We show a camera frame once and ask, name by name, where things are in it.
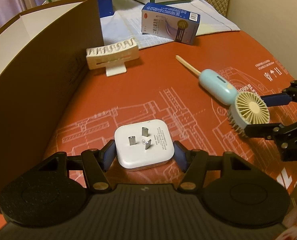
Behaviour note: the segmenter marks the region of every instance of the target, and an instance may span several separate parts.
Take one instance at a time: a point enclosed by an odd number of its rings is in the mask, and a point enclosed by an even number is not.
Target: white paper
[[[101,18],[104,44],[109,45],[134,37],[139,49],[144,49],[173,41],[141,33],[143,6],[134,0],[113,0],[114,15]],[[196,36],[240,30],[204,0],[192,0],[190,3],[172,4],[171,6],[201,15]]]

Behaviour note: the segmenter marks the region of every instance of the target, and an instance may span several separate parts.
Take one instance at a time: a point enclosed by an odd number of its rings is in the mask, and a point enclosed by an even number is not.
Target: blue and white box
[[[193,44],[200,20],[197,13],[147,3],[142,9],[142,33]]]

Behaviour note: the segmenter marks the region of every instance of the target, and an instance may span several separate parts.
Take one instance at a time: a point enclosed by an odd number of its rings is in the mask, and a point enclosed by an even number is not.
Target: plug prong
[[[149,140],[145,143],[145,150],[147,150],[147,149],[151,146],[151,142],[152,142],[152,140],[149,139]]]
[[[129,142],[130,142],[130,145],[135,145],[136,144],[135,136],[130,136]]]
[[[142,127],[142,136],[148,137],[148,128]]]

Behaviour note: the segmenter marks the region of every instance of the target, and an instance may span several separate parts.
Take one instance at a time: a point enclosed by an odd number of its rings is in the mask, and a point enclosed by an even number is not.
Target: brown cardboard panel
[[[88,72],[86,49],[103,45],[97,0],[85,0],[39,33],[2,72],[0,190],[42,160]]]

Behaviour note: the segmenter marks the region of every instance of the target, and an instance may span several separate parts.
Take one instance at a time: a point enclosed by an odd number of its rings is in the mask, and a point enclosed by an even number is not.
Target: orange table mat
[[[180,55],[199,71],[215,70],[237,90],[255,91],[261,96],[279,93],[293,80],[265,48],[240,31],[200,36],[194,46],[172,42],[139,53],[140,59],[126,64],[125,74],[87,74],[63,114],[45,157],[57,151],[79,155],[88,148],[101,149],[114,139],[119,126],[161,119],[167,123],[172,139],[188,149],[200,148],[211,155],[233,151],[279,181],[288,192],[293,190],[297,162],[282,162],[271,141],[240,138],[227,121],[227,108],[205,92],[198,79],[175,59]],[[271,122],[289,125],[297,121],[296,103],[269,110]],[[112,185],[177,186],[183,173],[174,160],[129,172],[115,159],[106,176]],[[216,176],[213,172],[208,181]],[[85,186],[81,171],[71,171],[70,177]]]

